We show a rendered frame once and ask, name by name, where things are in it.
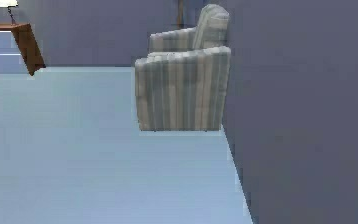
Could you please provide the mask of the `brown wooden post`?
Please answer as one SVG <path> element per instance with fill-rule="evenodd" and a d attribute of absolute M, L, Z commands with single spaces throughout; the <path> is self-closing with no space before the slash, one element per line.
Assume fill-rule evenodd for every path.
<path fill-rule="evenodd" d="M 177 0 L 177 19 L 176 19 L 176 24 L 178 29 L 183 29 L 184 27 L 184 23 L 183 23 L 183 9 L 184 6 L 184 0 Z"/>

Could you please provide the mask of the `brown wooden table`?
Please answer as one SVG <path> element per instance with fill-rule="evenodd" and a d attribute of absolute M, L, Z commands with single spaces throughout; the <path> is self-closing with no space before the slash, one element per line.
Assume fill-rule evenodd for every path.
<path fill-rule="evenodd" d="M 45 67 L 30 24 L 0 24 L 0 74 L 33 76 Z"/>

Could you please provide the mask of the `white shade table lamp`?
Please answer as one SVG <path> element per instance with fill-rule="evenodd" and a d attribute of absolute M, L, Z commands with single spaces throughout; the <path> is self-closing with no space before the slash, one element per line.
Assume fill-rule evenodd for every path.
<path fill-rule="evenodd" d="M 18 0 L 0 0 L 0 8 L 6 8 L 11 19 L 11 24 L 16 25 L 12 9 L 18 6 Z"/>

